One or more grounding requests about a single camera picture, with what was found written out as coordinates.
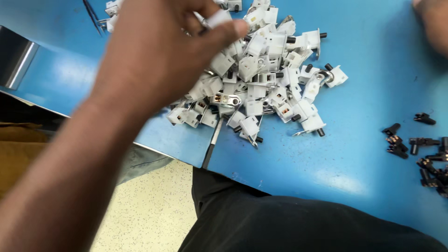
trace tile floor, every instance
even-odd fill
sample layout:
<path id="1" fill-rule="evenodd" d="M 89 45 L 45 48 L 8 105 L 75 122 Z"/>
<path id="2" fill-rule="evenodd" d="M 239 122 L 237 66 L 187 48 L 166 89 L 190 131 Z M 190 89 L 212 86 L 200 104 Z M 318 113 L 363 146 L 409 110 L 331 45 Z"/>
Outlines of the tile floor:
<path id="1" fill-rule="evenodd" d="M 90 251 L 177 251 L 196 221 L 191 178 L 173 161 L 117 186 Z"/>

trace brown cloth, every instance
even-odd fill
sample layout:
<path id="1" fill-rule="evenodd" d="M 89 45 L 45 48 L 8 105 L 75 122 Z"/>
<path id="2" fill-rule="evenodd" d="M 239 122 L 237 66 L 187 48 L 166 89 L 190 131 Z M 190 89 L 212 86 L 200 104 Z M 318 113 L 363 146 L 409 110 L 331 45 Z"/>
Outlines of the brown cloth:
<path id="1" fill-rule="evenodd" d="M 0 200 L 46 147 L 47 136 L 33 123 L 0 122 Z"/>

